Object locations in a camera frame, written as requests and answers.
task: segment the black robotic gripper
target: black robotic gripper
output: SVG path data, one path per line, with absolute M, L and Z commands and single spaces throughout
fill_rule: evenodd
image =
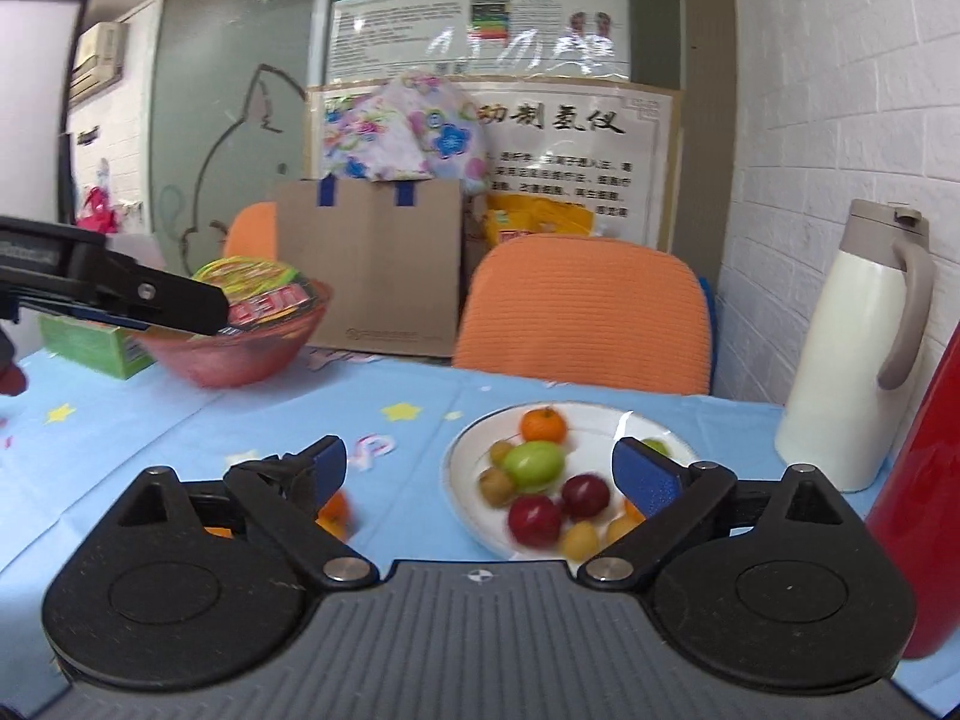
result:
M 326 437 L 222 481 L 143 471 L 47 591 L 71 685 L 40 718 L 930 717 L 889 680 L 909 586 L 812 466 L 738 481 L 623 439 L 614 480 L 648 519 L 576 577 L 401 560 L 381 580 L 314 523 L 346 456 Z

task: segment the orange chair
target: orange chair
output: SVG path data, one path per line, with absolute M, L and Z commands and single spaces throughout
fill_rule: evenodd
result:
M 696 277 L 670 254 L 531 235 L 480 264 L 454 367 L 672 394 L 707 394 L 710 326 Z
M 277 259 L 276 203 L 254 203 L 237 214 L 224 242 L 224 257 Z

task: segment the red bowl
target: red bowl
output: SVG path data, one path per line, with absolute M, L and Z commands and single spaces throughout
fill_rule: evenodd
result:
M 238 336 L 184 338 L 161 332 L 137 340 L 160 365 L 197 386 L 224 389 L 263 381 L 293 362 L 323 319 L 333 290 L 322 282 L 312 283 L 317 304 L 289 322 Z

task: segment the wall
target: wall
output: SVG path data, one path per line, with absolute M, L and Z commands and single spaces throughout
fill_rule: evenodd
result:
M 716 393 L 784 402 L 854 197 L 930 219 L 916 401 L 960 317 L 960 0 L 737 0 Z
M 74 137 L 73 166 L 80 201 L 97 182 L 102 158 L 110 165 L 110 190 L 122 200 L 144 200 L 148 179 L 143 167 L 146 148 L 145 98 L 150 93 L 150 71 L 160 4 L 150 1 L 127 19 L 127 49 L 124 74 L 106 90 L 84 100 L 70 111 L 68 128 Z M 87 146 L 78 146 L 77 135 L 93 127 L 100 136 Z
M 630 0 L 630 80 L 682 89 L 682 39 L 680 0 Z
M 671 251 L 715 287 L 733 180 L 736 8 L 734 0 L 683 4 L 683 162 Z

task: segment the orange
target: orange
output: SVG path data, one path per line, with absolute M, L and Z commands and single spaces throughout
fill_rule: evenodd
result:
M 344 543 L 347 542 L 347 528 L 340 522 L 327 519 L 326 517 L 317 517 L 317 524 L 320 525 L 320 528 L 330 533 L 330 536 L 339 538 L 339 540 Z
M 317 517 L 340 523 L 344 528 L 349 526 L 350 504 L 347 502 L 347 495 L 342 490 L 337 490 L 330 500 L 323 504 L 323 509 L 317 512 Z
M 640 509 L 637 509 L 630 501 L 626 498 L 623 499 L 623 514 L 626 514 L 627 517 L 630 517 L 635 523 L 640 524 L 646 520 L 646 517 L 643 515 L 643 512 Z
M 566 420 L 558 410 L 547 406 L 525 413 L 520 420 L 520 435 L 525 442 L 563 443 L 566 438 Z

